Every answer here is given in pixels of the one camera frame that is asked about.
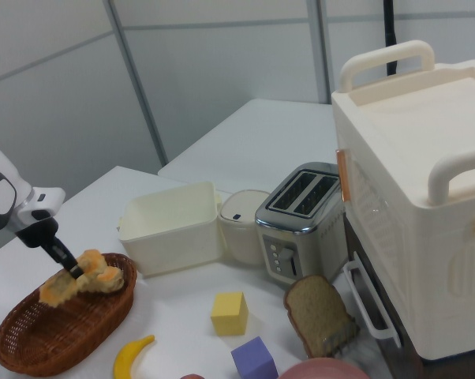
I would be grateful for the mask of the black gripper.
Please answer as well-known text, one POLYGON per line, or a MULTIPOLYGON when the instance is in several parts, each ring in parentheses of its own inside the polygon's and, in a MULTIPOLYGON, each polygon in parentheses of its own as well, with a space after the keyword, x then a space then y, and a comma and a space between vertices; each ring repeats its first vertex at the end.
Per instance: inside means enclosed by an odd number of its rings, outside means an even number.
POLYGON ((53 217, 39 220, 36 223, 16 232, 16 236, 28 247, 43 249, 59 263, 75 280, 84 274, 77 259, 70 253, 61 240, 56 237, 58 222, 53 217))

